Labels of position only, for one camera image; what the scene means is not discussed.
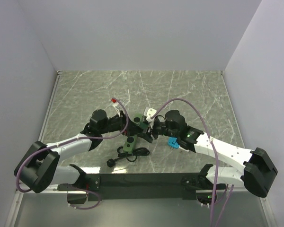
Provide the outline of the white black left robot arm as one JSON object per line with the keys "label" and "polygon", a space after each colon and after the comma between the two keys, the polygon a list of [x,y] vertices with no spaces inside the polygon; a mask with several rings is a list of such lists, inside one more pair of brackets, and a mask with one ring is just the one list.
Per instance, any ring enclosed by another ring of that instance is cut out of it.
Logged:
{"label": "white black left robot arm", "polygon": [[92,184],[80,167],[59,167],[58,164],[74,155],[92,151],[108,132],[116,131],[118,135],[138,136],[152,142],[150,131],[155,113],[156,110],[146,108],[141,117],[130,120],[126,111],[118,110],[109,118],[106,111],[98,109],[76,136],[56,143],[34,142],[14,170],[16,188],[23,193],[40,193],[53,184],[68,184],[74,190],[89,189]]}

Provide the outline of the dark green cube adapter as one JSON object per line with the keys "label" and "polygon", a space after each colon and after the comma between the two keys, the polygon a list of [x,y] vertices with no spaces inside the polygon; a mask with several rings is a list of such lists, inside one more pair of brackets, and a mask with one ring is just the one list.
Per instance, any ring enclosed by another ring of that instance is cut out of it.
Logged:
{"label": "dark green cube adapter", "polygon": [[145,129],[148,126],[145,122],[145,116],[140,113],[134,115],[133,122],[142,129]]}

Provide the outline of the green power strip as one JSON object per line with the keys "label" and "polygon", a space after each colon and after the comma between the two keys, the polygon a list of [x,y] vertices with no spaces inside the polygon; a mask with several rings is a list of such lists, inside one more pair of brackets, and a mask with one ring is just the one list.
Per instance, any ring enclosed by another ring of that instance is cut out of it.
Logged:
{"label": "green power strip", "polygon": [[123,146],[123,152],[128,153],[129,155],[133,154],[133,150],[135,149],[135,145],[138,139],[138,135],[128,136]]}

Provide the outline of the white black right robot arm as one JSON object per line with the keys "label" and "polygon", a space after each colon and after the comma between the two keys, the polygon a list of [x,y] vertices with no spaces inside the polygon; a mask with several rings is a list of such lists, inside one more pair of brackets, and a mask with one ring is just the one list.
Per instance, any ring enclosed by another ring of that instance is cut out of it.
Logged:
{"label": "white black right robot arm", "polygon": [[227,167],[205,165],[198,183],[208,189],[214,183],[243,186],[253,195],[265,198],[278,174],[278,170],[268,153],[262,148],[250,150],[223,142],[207,133],[188,126],[178,110],[165,114],[161,122],[155,118],[156,110],[145,108],[143,115],[149,123],[148,131],[155,138],[167,136],[171,147],[217,158]]}

